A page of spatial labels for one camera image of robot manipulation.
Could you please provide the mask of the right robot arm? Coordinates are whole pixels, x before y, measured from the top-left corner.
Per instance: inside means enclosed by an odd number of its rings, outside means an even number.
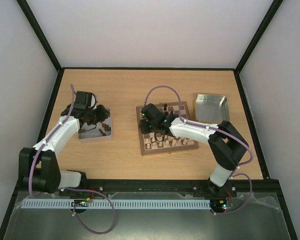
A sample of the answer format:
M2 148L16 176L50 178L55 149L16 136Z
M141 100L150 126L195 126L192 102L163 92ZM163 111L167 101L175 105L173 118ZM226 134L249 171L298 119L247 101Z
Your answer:
M140 130L143 134L185 138L210 147L216 167L209 177L208 191L214 196L225 191L225 183L246 152L253 157L247 141L229 121L224 120L220 124L199 123L177 114L165 115L152 103L144 106L140 113Z

